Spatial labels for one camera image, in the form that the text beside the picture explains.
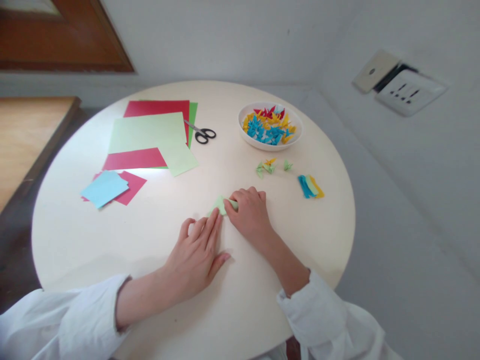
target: electrical outlet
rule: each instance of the electrical outlet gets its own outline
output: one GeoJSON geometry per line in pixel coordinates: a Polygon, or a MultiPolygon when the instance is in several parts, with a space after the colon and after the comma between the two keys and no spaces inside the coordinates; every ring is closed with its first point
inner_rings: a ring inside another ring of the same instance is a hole
{"type": "Polygon", "coordinates": [[[417,72],[403,70],[375,98],[410,117],[447,91],[447,86],[417,72]]]}
{"type": "Polygon", "coordinates": [[[399,58],[385,50],[379,50],[356,76],[353,84],[363,93],[368,93],[385,75],[392,71],[399,62],[399,58]]]}

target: bowl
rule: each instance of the bowl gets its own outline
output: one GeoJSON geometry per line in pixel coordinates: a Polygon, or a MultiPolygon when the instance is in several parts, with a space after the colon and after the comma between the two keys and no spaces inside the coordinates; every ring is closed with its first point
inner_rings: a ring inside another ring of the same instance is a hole
{"type": "Polygon", "coordinates": [[[300,120],[299,116],[289,107],[283,106],[282,104],[279,104],[276,102],[264,101],[264,102],[253,102],[251,104],[244,106],[240,110],[240,112],[238,113],[238,129],[240,130],[241,137],[248,144],[252,145],[254,148],[270,151],[270,152],[277,152],[277,151],[285,150],[291,147],[293,144],[297,143],[302,137],[302,133],[304,132],[304,125],[302,124],[302,121],[300,120]],[[296,132],[293,138],[286,144],[283,144],[283,143],[280,143],[278,145],[265,144],[247,135],[247,133],[243,129],[245,118],[247,117],[248,114],[253,113],[254,109],[262,109],[262,110],[265,108],[271,109],[274,106],[278,106],[279,108],[284,108],[285,113],[288,114],[290,124],[293,126],[296,126],[296,132]]]}

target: white shirt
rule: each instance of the white shirt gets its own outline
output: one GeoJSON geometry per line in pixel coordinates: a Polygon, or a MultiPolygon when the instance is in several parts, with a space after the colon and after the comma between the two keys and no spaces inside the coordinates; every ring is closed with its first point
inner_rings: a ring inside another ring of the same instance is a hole
{"type": "MultiPolygon", "coordinates": [[[[128,275],[84,289],[32,291],[0,315],[0,359],[109,359],[128,335],[119,334],[115,305],[128,275]]],[[[302,359],[401,359],[365,310],[343,302],[311,272],[302,290],[278,304],[300,343],[302,359]]],[[[286,359],[285,346],[258,359],[286,359]]]]}

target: light blue paper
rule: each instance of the light blue paper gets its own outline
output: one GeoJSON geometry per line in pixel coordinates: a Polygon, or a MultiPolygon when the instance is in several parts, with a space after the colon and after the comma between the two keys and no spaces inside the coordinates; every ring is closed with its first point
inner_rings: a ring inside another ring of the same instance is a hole
{"type": "Polygon", "coordinates": [[[115,171],[104,171],[80,194],[90,200],[97,209],[129,189],[128,181],[115,171]]]}

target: white table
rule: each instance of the white table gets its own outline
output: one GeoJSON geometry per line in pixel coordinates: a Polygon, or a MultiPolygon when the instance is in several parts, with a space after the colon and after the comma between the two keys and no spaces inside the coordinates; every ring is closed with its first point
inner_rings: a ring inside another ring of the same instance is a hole
{"type": "MultiPolygon", "coordinates": [[[[41,185],[32,229],[33,258],[46,290],[94,284],[117,273],[134,277],[160,267],[182,221],[204,216],[218,195],[255,186],[267,193],[273,227],[293,252],[334,288],[347,265],[355,230],[350,179],[328,137],[294,106],[269,93],[233,83],[190,81],[153,87],[110,105],[90,119],[56,156],[41,185]],[[192,141],[199,166],[177,177],[168,170],[135,169],[147,179],[128,206],[114,202],[98,211],[80,191],[101,170],[114,119],[130,100],[198,102],[196,124],[216,131],[207,145],[192,141]],[[302,119],[304,135],[277,153],[248,145],[237,125],[252,102],[278,102],[302,119]],[[256,174],[261,160],[278,158],[273,175],[256,174]],[[292,173],[283,161],[293,163],[292,173]],[[305,199],[297,179],[311,174],[325,192],[305,199]]],[[[119,359],[249,359],[292,335],[276,303],[275,273],[228,218],[221,249],[234,260],[212,285],[190,301],[136,326],[115,356],[119,359]]]]}

